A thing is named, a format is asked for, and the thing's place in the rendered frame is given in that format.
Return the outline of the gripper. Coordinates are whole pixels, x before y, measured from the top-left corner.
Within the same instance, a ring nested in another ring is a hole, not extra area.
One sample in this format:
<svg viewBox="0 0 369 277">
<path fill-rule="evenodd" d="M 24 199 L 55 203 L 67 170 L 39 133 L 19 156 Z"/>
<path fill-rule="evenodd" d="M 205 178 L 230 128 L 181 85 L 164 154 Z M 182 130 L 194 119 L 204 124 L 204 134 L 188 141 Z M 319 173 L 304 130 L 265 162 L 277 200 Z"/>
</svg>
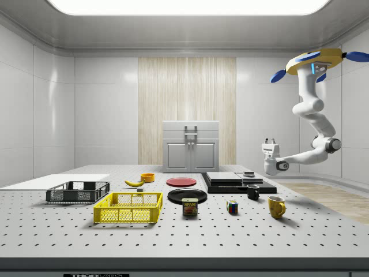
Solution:
<svg viewBox="0 0 369 277">
<path fill-rule="evenodd" d="M 279 158 L 280 157 L 280 147 L 276 144 L 275 139 L 268 138 L 265 139 L 265 142 L 262 143 L 262 152 L 265 155 L 265 158 Z"/>
</svg>

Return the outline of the yellow mug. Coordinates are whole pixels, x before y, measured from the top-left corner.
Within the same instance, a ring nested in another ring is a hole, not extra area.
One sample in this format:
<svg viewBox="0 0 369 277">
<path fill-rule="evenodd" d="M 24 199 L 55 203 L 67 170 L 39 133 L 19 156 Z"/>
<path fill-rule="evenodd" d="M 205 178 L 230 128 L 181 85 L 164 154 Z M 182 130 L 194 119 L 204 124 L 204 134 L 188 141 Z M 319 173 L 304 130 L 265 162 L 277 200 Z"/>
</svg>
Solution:
<svg viewBox="0 0 369 277">
<path fill-rule="evenodd" d="M 282 197 L 269 196 L 268 205 L 273 218 L 280 219 L 286 212 L 285 200 Z"/>
</svg>

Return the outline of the black stove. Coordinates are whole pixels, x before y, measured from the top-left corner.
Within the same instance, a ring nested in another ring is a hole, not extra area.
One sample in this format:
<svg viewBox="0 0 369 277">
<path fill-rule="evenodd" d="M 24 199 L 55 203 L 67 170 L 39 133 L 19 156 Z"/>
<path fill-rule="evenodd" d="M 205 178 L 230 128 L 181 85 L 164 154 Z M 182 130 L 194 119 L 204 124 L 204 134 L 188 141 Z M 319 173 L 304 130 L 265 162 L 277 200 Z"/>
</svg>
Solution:
<svg viewBox="0 0 369 277">
<path fill-rule="evenodd" d="M 257 185 L 259 186 L 259 192 L 263 194 L 273 194 L 277 193 L 277 188 L 266 182 L 266 181 L 257 181 L 257 182 L 213 182 L 207 176 L 206 173 L 201 174 L 204 178 L 204 181 L 207 185 L 208 193 L 233 193 L 233 194 L 240 194 L 240 193 L 247 193 L 247 185 Z"/>
</svg>

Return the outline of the white cabinet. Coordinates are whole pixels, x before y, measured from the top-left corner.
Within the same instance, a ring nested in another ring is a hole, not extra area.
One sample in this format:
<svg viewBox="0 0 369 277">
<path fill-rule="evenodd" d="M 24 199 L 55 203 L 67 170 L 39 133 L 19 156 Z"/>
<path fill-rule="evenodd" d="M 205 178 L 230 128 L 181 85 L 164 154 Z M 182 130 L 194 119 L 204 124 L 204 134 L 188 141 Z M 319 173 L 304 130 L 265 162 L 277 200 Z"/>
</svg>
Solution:
<svg viewBox="0 0 369 277">
<path fill-rule="evenodd" d="M 219 171 L 219 121 L 163 121 L 163 171 Z"/>
</svg>

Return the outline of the red plate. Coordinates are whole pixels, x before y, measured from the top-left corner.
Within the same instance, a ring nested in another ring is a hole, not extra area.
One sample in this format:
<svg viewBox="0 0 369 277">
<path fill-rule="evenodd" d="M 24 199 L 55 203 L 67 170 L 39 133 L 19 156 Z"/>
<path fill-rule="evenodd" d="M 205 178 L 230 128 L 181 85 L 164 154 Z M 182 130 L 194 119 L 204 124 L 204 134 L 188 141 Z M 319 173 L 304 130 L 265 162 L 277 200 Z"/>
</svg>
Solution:
<svg viewBox="0 0 369 277">
<path fill-rule="evenodd" d="M 189 177 L 175 177 L 166 181 L 167 185 L 179 188 L 194 186 L 196 183 L 195 179 Z"/>
</svg>

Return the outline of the flat-sided can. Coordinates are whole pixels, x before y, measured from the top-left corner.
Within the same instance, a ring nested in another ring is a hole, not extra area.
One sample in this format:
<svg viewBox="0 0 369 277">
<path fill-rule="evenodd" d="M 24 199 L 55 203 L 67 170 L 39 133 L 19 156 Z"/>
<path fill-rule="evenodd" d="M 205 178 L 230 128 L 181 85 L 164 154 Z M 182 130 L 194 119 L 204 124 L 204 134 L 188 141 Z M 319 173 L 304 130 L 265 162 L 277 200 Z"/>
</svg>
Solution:
<svg viewBox="0 0 369 277">
<path fill-rule="evenodd" d="M 182 198 L 183 215 L 197 215 L 198 214 L 198 199 L 197 198 Z"/>
</svg>

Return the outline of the black plate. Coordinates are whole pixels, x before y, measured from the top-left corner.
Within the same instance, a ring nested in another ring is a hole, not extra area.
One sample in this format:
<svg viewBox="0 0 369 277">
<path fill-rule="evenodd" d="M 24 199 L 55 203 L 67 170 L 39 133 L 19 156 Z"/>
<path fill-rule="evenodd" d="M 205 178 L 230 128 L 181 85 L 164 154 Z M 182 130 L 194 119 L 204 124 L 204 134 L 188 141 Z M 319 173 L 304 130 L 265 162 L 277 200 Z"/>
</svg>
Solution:
<svg viewBox="0 0 369 277">
<path fill-rule="evenodd" d="M 197 198 L 200 204 L 207 200 L 207 194 L 202 190 L 190 188 L 175 189 L 168 193 L 168 199 L 175 204 L 182 204 L 183 198 Z"/>
</svg>

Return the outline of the drone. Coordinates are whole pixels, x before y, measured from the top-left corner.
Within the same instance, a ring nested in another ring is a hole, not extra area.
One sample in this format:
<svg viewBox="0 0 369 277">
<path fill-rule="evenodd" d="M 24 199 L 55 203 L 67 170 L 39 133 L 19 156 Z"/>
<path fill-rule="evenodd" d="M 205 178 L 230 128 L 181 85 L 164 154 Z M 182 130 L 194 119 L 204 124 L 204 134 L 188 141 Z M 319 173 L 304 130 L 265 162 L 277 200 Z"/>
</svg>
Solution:
<svg viewBox="0 0 369 277">
<path fill-rule="evenodd" d="M 355 62 L 369 62 L 369 54 L 363 52 L 343 53 L 339 48 L 323 48 L 316 52 L 303 53 L 291 59 L 285 69 L 278 71 L 271 78 L 270 82 L 275 83 L 282 79 L 286 73 L 297 75 L 298 67 L 310 64 L 313 74 L 319 74 L 326 69 L 330 69 L 342 62 L 346 58 Z"/>
</svg>

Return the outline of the yellow basket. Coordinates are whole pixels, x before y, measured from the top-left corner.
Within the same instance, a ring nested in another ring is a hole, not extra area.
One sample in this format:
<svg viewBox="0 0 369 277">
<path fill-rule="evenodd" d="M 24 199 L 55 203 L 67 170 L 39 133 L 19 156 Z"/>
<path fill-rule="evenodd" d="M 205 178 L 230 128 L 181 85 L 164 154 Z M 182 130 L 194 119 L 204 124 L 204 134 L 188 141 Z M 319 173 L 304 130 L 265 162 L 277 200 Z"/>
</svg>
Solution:
<svg viewBox="0 0 369 277">
<path fill-rule="evenodd" d="M 156 223 L 162 192 L 112 192 L 93 207 L 95 223 Z"/>
</svg>

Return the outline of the dark grey basket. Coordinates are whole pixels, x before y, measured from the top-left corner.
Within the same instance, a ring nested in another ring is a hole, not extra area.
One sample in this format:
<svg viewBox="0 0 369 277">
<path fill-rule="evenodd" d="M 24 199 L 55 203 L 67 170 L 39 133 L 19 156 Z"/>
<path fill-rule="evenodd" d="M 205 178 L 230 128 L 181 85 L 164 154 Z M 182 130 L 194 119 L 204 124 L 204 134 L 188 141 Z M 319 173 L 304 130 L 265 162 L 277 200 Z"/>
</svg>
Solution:
<svg viewBox="0 0 369 277">
<path fill-rule="evenodd" d="M 69 181 L 46 191 L 50 203 L 95 203 L 110 191 L 110 182 Z"/>
</svg>

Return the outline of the white board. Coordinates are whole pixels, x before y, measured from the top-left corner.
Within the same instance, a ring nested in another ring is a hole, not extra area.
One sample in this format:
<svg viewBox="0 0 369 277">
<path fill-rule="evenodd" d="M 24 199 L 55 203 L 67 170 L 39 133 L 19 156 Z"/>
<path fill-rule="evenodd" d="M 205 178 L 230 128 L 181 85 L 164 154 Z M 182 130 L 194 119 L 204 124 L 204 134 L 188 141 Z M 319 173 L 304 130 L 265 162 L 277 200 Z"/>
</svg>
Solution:
<svg viewBox="0 0 369 277">
<path fill-rule="evenodd" d="M 0 190 L 47 190 L 69 181 L 100 181 L 109 174 L 51 174 L 0 188 Z"/>
</svg>

